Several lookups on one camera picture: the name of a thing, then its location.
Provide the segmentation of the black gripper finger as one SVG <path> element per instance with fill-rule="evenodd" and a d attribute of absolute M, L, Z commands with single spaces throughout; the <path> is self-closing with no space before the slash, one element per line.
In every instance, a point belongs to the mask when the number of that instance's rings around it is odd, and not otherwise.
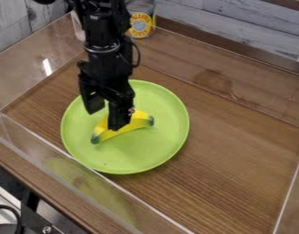
<path fill-rule="evenodd" d="M 133 99 L 111 101 L 109 103 L 107 128 L 118 131 L 130 123 L 134 112 L 135 105 Z"/>
<path fill-rule="evenodd" d="M 99 89 L 87 81 L 79 82 L 79 93 L 89 114 L 99 112 L 106 107 L 105 98 L 99 94 Z"/>

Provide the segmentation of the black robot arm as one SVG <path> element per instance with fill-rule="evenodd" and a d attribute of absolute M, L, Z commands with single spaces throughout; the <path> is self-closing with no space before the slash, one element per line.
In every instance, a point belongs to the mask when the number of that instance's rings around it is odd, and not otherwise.
<path fill-rule="evenodd" d="M 89 60 L 78 63 L 79 93 L 89 114 L 109 102 L 107 128 L 118 131 L 133 118 L 135 92 L 134 42 L 126 35 L 131 27 L 125 0 L 65 0 L 77 12 L 85 32 Z"/>

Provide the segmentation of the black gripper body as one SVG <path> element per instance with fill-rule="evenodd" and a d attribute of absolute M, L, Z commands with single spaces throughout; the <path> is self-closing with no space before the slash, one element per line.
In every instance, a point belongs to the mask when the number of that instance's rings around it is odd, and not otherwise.
<path fill-rule="evenodd" d="M 87 81 L 99 89 L 105 101 L 134 99 L 135 92 L 130 85 L 134 63 L 134 43 L 114 42 L 107 46 L 85 44 L 87 60 L 78 63 L 79 82 Z"/>

